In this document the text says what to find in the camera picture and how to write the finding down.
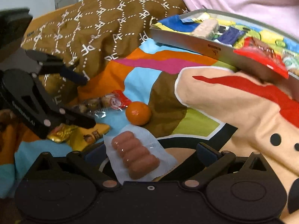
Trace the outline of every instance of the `gold foil wrapper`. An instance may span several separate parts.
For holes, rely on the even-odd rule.
[[[78,126],[76,126],[76,125],[62,124],[62,125],[56,127],[48,135],[47,138],[56,143],[66,142],[69,139],[69,137],[71,136],[71,134],[73,133],[73,131],[77,128],[78,128]]]

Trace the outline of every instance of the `red candy wrapper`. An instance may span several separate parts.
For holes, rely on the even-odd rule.
[[[109,109],[122,110],[128,107],[131,102],[121,90],[115,90],[100,98],[87,99],[74,106],[73,109],[91,117],[103,118]]]
[[[282,75],[284,78],[289,77],[280,55],[277,55],[274,50],[266,43],[253,37],[247,37],[244,41],[244,46],[241,49],[235,49],[234,53],[251,58]]]

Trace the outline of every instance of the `yellow snack packet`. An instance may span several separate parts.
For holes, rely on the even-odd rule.
[[[71,146],[73,151],[82,151],[88,145],[94,144],[98,139],[103,137],[103,134],[110,130],[107,124],[96,124],[91,129],[76,128],[70,135],[67,144]]]

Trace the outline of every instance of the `black dots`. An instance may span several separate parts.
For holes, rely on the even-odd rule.
[[[270,142],[273,146],[279,146],[281,144],[281,137],[279,134],[275,133],[271,136]]]
[[[296,143],[294,146],[295,150],[299,152],[299,143]]]

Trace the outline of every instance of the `brown pillow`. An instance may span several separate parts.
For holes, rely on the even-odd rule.
[[[22,47],[61,57],[74,71],[92,78],[110,60],[128,56],[150,38],[152,23],[186,10],[181,0],[83,0],[31,28]],[[57,103],[77,96],[77,86],[59,75],[40,79]]]

